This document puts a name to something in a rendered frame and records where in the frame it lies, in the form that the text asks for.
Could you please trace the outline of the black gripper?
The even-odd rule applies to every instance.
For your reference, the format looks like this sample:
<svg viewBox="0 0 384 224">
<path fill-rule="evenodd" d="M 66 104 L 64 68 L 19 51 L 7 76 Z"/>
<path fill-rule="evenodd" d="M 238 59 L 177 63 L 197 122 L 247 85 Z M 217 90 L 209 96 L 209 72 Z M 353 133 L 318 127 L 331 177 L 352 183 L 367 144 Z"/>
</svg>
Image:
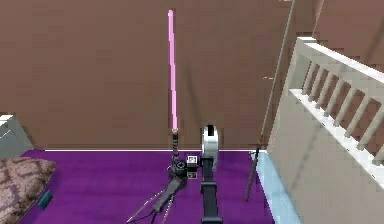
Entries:
<svg viewBox="0 0 384 224">
<path fill-rule="evenodd" d="M 165 224 L 168 215 L 170 213 L 171 207 L 174 202 L 174 195 L 184 188 L 187 183 L 187 164 L 184 160 L 175 161 L 170 170 L 168 171 L 169 183 L 166 187 L 166 190 L 159 191 L 154 194 L 148 200 L 146 200 L 137 211 L 135 211 L 126 221 L 125 224 L 132 224 L 143 219 L 146 219 L 153 215 L 153 211 L 150 211 L 148 214 L 143 214 L 143 211 L 151 205 L 156 199 L 159 200 L 154 205 L 153 209 L 156 213 L 160 213 L 165 205 L 167 204 L 165 213 L 163 215 L 161 224 Z"/>
</svg>

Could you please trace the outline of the white round disc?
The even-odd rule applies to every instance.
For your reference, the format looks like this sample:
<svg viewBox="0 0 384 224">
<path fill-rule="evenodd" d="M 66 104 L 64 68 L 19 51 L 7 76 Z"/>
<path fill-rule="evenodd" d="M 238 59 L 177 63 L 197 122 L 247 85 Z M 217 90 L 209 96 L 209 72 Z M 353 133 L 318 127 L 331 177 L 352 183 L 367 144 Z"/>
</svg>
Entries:
<svg viewBox="0 0 384 224">
<path fill-rule="evenodd" d="M 206 125 L 202 128 L 201 151 L 205 157 L 213 158 L 212 170 L 217 170 L 219 154 L 219 133 L 214 125 Z"/>
</svg>

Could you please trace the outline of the long thin dark sword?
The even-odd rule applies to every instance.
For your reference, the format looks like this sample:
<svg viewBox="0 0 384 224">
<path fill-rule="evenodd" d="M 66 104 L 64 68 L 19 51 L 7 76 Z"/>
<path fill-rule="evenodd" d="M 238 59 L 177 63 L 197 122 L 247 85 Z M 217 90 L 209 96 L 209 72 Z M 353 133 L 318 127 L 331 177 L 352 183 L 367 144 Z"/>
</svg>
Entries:
<svg viewBox="0 0 384 224">
<path fill-rule="evenodd" d="M 279 51 L 279 55 L 278 55 L 278 60 L 277 60 L 277 64 L 276 64 L 276 68 L 275 68 L 274 76 L 273 76 L 273 81 L 272 81 L 272 85 L 271 85 L 271 89 L 270 89 L 270 93 L 269 93 L 268 103 L 267 103 L 267 107 L 266 107 L 266 110 L 265 110 L 265 115 L 264 115 L 264 119 L 263 119 L 263 123 L 262 123 L 262 128 L 261 128 L 261 131 L 260 131 L 260 136 L 259 136 L 259 139 L 258 139 L 258 144 L 256 146 L 256 153 L 255 153 L 255 157 L 254 157 L 253 162 L 252 162 L 251 171 L 250 171 L 250 174 L 249 174 L 249 179 L 248 179 L 248 183 L 247 183 L 247 187 L 246 187 L 246 191 L 245 191 L 245 197 L 244 197 L 244 201 L 245 202 L 249 201 L 250 192 L 251 192 L 251 189 L 252 189 L 252 186 L 253 186 L 253 183 L 254 183 L 254 177 L 256 175 L 256 167 L 257 167 L 257 163 L 258 163 L 258 155 L 259 155 L 259 152 L 262 149 L 262 147 L 265 145 L 264 144 L 265 143 L 264 138 L 265 138 L 266 124 L 267 124 L 267 120 L 268 120 L 268 117 L 269 117 L 269 112 L 270 112 L 272 101 L 273 101 L 273 94 L 274 94 L 274 90 L 275 90 L 275 87 L 276 87 L 276 81 L 277 81 L 277 78 L 278 78 L 278 75 L 279 75 L 279 72 L 280 72 L 282 56 L 283 56 L 284 49 L 285 49 L 285 46 L 286 46 L 286 42 L 287 42 L 287 38 L 288 38 L 288 33 L 289 33 L 290 24 L 291 24 L 291 20 L 292 20 L 292 17 L 293 17 L 296 1 L 297 0 L 292 0 L 291 1 L 290 10 L 289 10 L 289 14 L 288 14 L 288 17 L 287 17 L 287 22 L 286 22 L 286 27 L 285 27 L 284 35 L 283 35 L 283 38 L 282 38 L 281 47 L 280 47 L 280 51 Z"/>
</svg>

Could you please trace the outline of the small teal book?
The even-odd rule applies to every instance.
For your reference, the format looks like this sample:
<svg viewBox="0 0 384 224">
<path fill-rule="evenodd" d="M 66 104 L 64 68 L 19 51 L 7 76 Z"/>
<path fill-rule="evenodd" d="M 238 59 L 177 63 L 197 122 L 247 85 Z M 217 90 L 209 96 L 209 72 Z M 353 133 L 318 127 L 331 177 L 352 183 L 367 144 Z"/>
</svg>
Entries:
<svg viewBox="0 0 384 224">
<path fill-rule="evenodd" d="M 38 207 L 41 209 L 41 210 L 45 210 L 49 203 L 51 202 L 51 200 L 53 199 L 53 194 L 50 190 L 47 190 L 45 192 L 45 194 L 41 197 L 39 203 L 38 203 Z"/>
</svg>

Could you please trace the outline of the pink light sabre toy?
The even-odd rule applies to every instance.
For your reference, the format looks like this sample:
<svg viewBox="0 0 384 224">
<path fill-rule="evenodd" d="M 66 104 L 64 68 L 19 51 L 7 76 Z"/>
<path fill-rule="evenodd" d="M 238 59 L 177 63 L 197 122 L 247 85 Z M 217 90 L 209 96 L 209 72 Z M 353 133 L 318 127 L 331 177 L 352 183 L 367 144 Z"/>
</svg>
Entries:
<svg viewBox="0 0 384 224">
<path fill-rule="evenodd" d="M 173 158 L 177 158 L 178 152 L 178 118 L 177 118 L 177 92 L 176 92 L 176 62 L 175 62 L 175 13 L 173 9 L 168 11 L 168 42 L 169 42 L 169 67 L 170 67 L 170 92 L 172 115 L 172 151 Z"/>
</svg>

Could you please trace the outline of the brown patterned cushion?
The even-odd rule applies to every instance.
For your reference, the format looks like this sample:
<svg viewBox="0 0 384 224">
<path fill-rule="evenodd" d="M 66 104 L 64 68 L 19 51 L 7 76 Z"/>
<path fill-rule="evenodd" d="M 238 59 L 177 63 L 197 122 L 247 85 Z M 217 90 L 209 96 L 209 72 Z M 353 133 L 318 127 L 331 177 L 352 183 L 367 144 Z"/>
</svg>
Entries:
<svg viewBox="0 0 384 224">
<path fill-rule="evenodd" d="M 56 163 L 15 157 L 0 159 L 0 224 L 18 224 L 47 188 Z"/>
</svg>

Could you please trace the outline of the grey white-topped box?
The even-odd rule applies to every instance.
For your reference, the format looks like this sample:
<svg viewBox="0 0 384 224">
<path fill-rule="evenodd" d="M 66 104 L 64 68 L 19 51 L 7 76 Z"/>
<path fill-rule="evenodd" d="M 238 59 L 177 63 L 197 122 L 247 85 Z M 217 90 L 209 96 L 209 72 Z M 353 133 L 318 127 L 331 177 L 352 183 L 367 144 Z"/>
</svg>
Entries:
<svg viewBox="0 0 384 224">
<path fill-rule="evenodd" d="M 19 157 L 33 148 L 16 116 L 0 115 L 0 159 Z"/>
</svg>

